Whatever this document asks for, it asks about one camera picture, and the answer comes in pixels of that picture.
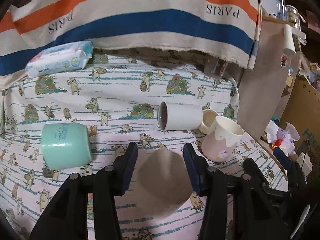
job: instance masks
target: cup opening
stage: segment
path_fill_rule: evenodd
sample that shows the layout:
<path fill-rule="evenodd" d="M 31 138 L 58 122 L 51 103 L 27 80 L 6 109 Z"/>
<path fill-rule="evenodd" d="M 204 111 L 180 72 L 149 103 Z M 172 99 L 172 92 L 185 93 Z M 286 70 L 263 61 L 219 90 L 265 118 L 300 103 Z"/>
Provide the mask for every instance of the cup opening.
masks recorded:
<path fill-rule="evenodd" d="M 210 127 L 214 120 L 217 117 L 217 113 L 213 112 L 213 111 L 208 111 L 208 112 L 204 112 L 203 114 L 203 123 L 206 127 Z"/>
<path fill-rule="evenodd" d="M 159 112 L 158 112 L 158 124 L 161 131 L 163 131 L 167 126 L 167 120 L 168 120 L 167 105 L 165 102 L 162 102 L 159 106 Z"/>
<path fill-rule="evenodd" d="M 239 124 L 237 124 L 235 121 L 227 117 L 217 116 L 216 121 L 221 127 L 223 127 L 228 132 L 231 132 L 233 134 L 240 135 L 240 136 L 244 134 L 242 127 Z"/>

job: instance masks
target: paper cup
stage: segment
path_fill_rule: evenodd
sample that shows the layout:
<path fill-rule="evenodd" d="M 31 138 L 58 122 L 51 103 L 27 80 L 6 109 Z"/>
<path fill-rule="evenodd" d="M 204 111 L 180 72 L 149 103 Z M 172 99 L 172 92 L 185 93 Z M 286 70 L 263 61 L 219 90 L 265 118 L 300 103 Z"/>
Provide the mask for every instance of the paper cup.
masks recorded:
<path fill-rule="evenodd" d="M 80 167 L 91 162 L 87 127 L 80 123 L 49 123 L 41 133 L 41 151 L 51 170 Z"/>
<path fill-rule="evenodd" d="M 284 25 L 284 49 L 283 53 L 289 57 L 293 57 L 296 54 L 292 38 L 292 27 L 289 24 Z"/>
<path fill-rule="evenodd" d="M 158 124 L 161 131 L 198 129 L 203 114 L 200 106 L 162 102 L 158 110 Z"/>
<path fill-rule="evenodd" d="M 244 130 L 235 121 L 217 116 L 201 145 L 204 155 L 213 162 L 224 162 L 238 146 Z"/>
<path fill-rule="evenodd" d="M 199 130 L 204 134 L 208 134 L 211 125 L 213 124 L 214 120 L 219 114 L 211 109 L 206 109 L 202 111 L 202 114 L 203 120 L 201 126 L 199 127 Z"/>

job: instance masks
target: striped curtain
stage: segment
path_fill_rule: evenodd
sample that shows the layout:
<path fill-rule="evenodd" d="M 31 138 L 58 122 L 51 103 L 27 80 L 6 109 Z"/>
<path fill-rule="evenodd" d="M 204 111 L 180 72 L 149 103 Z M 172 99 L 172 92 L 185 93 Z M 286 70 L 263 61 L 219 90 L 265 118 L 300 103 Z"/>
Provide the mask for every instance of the striped curtain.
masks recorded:
<path fill-rule="evenodd" d="M 199 50 L 253 69 L 260 25 L 260 0 L 15 0 L 0 22 L 0 83 L 41 50 L 82 40 Z"/>

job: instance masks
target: pink cup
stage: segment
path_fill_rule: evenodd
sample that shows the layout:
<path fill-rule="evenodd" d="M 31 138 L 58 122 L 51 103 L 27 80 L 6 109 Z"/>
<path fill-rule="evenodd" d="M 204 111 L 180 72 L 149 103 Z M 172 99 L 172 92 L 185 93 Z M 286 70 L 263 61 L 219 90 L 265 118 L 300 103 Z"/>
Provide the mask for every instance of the pink cup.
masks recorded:
<path fill-rule="evenodd" d="M 204 155 L 213 162 L 224 162 L 238 146 L 244 130 L 235 121 L 217 116 L 201 145 Z"/>

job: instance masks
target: wet wipes package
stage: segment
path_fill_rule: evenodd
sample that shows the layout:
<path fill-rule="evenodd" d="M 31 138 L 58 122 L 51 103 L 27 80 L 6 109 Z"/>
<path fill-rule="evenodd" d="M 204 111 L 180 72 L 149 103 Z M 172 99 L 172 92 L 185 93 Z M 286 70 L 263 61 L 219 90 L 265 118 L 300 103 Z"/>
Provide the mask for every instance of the wet wipes package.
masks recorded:
<path fill-rule="evenodd" d="M 26 74 L 33 78 L 83 69 L 92 58 L 92 51 L 93 45 L 90 41 L 72 42 L 45 49 L 28 62 Z"/>

